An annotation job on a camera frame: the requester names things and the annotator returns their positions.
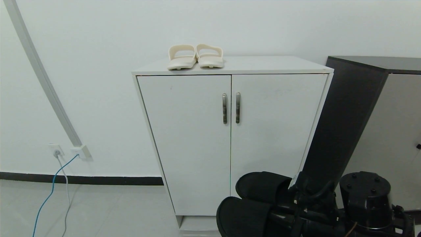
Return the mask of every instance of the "cabinet door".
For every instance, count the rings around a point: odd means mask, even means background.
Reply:
[[[231,195],[246,173],[298,172],[327,74],[233,75]],[[240,122],[236,123],[236,94]]]
[[[231,76],[142,76],[138,81],[176,215],[216,215],[229,196]]]

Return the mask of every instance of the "cabinet base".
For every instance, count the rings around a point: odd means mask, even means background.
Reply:
[[[180,231],[199,231],[201,234],[205,232],[217,232],[215,216],[199,216],[199,215],[178,215],[177,219],[181,219]]]
[[[180,230],[179,237],[221,237],[221,234],[217,230]]]

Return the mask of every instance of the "cable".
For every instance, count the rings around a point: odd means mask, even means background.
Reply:
[[[74,156],[69,162],[67,162],[63,167],[61,167],[58,171],[57,171],[57,173],[54,175],[54,177],[53,177],[53,186],[52,186],[52,188],[51,188],[51,193],[50,193],[50,195],[45,199],[45,201],[43,202],[43,204],[41,205],[41,207],[40,207],[40,209],[38,210],[38,214],[37,214],[37,218],[35,219],[35,225],[34,225],[34,232],[33,232],[33,234],[32,234],[32,237],[35,237],[35,230],[36,230],[36,228],[37,228],[37,222],[38,222],[38,217],[40,216],[40,212],[41,212],[41,209],[43,208],[43,206],[44,206],[44,204],[47,202],[47,200],[51,197],[51,195],[53,194],[53,192],[54,192],[54,182],[56,181],[56,177],[57,177],[57,174],[60,172],[60,170],[62,170],[64,167],[66,167],[68,164],[70,164],[70,162],[72,162],[76,157],[78,157],[79,156],[79,154],[77,154],[76,156]]]
[[[61,236],[61,237],[64,237],[67,230],[67,214],[69,214],[69,210],[70,210],[70,206],[72,205],[72,202],[70,201],[70,196],[69,196],[69,179],[67,178],[67,175],[64,172],[63,165],[61,164],[60,159],[57,159],[57,160],[59,161],[61,171],[63,172],[64,177],[66,178],[66,192],[67,192],[67,199],[69,200],[69,207],[67,208],[66,216],[64,217],[64,232],[63,232],[63,235]]]
[[[357,222],[355,222],[354,226],[348,231],[348,233],[344,237],[348,237],[351,234],[351,232],[355,229],[356,226],[357,226]]]

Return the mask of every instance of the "black cabinet top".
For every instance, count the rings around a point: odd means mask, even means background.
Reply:
[[[387,73],[421,74],[421,58],[329,56],[329,59],[374,67]]]

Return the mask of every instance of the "wall outlet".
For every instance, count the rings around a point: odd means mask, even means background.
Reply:
[[[86,145],[82,145],[81,147],[73,147],[70,149],[70,152],[72,153],[72,156],[79,154],[78,157],[81,159],[91,158],[91,154]]]
[[[60,155],[64,156],[64,152],[63,152],[63,150],[61,149],[61,147],[60,147],[60,145],[59,145],[59,144],[49,143],[49,144],[48,144],[48,147],[50,148],[50,151],[51,151],[51,154],[52,154],[52,155],[54,155],[54,152],[55,152],[56,150],[59,150],[59,151],[60,151]]]

